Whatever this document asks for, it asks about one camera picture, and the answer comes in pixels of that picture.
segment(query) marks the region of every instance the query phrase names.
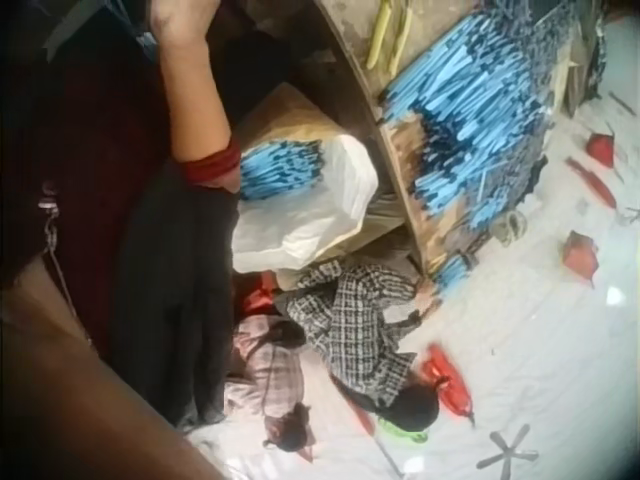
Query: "red wristband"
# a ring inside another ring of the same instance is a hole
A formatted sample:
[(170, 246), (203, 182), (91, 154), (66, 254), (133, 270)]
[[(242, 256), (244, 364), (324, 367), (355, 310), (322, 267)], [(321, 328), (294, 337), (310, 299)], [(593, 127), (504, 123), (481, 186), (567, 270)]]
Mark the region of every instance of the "red wristband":
[(240, 149), (231, 141), (224, 150), (195, 162), (180, 162), (180, 167), (189, 183), (200, 185), (212, 182), (238, 168), (240, 157)]

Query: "white plastic bag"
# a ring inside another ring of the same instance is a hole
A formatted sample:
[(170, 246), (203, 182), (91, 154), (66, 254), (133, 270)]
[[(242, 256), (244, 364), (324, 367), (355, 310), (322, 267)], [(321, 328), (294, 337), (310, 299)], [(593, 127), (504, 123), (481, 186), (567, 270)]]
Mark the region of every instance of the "white plastic bag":
[[(378, 188), (364, 145), (344, 134), (293, 87), (279, 87), (265, 102), (270, 104), (266, 109), (269, 115), (252, 115), (254, 128), (241, 127), (237, 137), (241, 147), (247, 149), (265, 140), (298, 140), (303, 135), (307, 141), (322, 140), (325, 164), (322, 179), (311, 190), (240, 202), (240, 219), (233, 234), (233, 266), (241, 273), (307, 266), (328, 248), (360, 231), (367, 205)], [(276, 115), (274, 105), (286, 108)], [(262, 105), (257, 110), (265, 112)], [(295, 118), (298, 128), (283, 120), (286, 116)], [(260, 120), (265, 118), (273, 128), (265, 129)], [(261, 129), (259, 139), (256, 125)]]

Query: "plaid shirt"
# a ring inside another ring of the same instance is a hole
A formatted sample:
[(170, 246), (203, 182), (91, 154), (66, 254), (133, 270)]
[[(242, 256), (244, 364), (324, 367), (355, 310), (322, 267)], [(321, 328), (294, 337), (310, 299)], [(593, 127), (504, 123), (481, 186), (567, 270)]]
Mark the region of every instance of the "plaid shirt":
[(383, 311), (413, 300), (414, 285), (382, 265), (345, 267), (334, 260), (311, 269), (298, 287), (285, 300), (287, 314), (302, 325), (331, 373), (379, 406), (390, 405), (415, 358), (396, 353), (398, 341), (420, 320), (388, 324)]
[[(240, 323), (234, 347), (247, 355), (281, 317), (254, 315)], [(225, 386), (225, 403), (253, 414), (280, 418), (290, 413), (304, 397), (300, 359), (295, 351), (265, 343), (246, 361), (244, 378)]]

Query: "white floor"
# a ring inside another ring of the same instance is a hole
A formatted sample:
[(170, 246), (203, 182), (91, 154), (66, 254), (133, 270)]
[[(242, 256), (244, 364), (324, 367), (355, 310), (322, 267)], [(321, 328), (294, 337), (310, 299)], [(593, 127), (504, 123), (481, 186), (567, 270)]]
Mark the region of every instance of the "white floor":
[[(476, 469), (499, 453), (489, 433), (499, 431), (510, 443), (525, 423), (531, 432), (521, 448), (540, 457), (514, 460), (516, 480), (608, 479), (637, 453), (640, 222), (629, 225), (624, 217), (631, 214), (627, 207), (640, 208), (640, 123), (608, 95), (614, 91), (637, 107), (637, 26), (609, 27), (617, 36), (611, 47), (627, 50), (610, 55), (602, 100), (583, 106), (574, 120), (559, 119), (548, 145), (550, 164), (524, 205), (527, 235), (508, 249), (491, 241), (471, 278), (403, 341), (403, 349), (414, 351), (434, 340), (445, 345), (472, 392), (475, 430), (443, 411), (422, 447), (381, 435), (385, 455), (310, 355), (304, 368), (317, 440), (313, 464), (265, 452), (259, 423), (240, 421), (194, 434), (203, 453), (225, 458), (238, 479), (498, 480), (501, 463)], [(617, 136), (616, 172), (583, 153), (590, 130), (607, 132), (607, 122)], [(569, 156), (609, 185), (618, 213), (567, 168)], [(559, 248), (571, 230), (593, 237), (600, 248), (593, 286), (561, 263)], [(217, 450), (208, 450), (205, 440)]]

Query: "red scrap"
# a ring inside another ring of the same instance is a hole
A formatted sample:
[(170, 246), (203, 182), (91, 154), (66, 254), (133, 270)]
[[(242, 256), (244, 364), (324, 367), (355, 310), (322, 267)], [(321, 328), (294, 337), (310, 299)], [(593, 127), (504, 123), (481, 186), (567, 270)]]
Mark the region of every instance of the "red scrap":
[(616, 198), (609, 190), (609, 187), (600, 180), (595, 173), (591, 170), (587, 170), (580, 163), (575, 161), (573, 158), (567, 158), (567, 165), (576, 172), (578, 175), (582, 177), (585, 183), (589, 186), (589, 188), (597, 195), (599, 199), (601, 199), (608, 207), (613, 208), (614, 210), (618, 207), (618, 202)]
[(591, 237), (571, 231), (564, 244), (563, 261), (567, 268), (593, 283), (593, 275), (600, 266), (597, 253), (598, 247)]
[(473, 402), (462, 375), (449, 361), (440, 345), (430, 345), (428, 353), (430, 358), (422, 364), (425, 380), (437, 388), (438, 397), (447, 409), (474, 423)]
[(613, 168), (613, 135), (594, 133), (587, 142), (587, 153), (607, 168)]

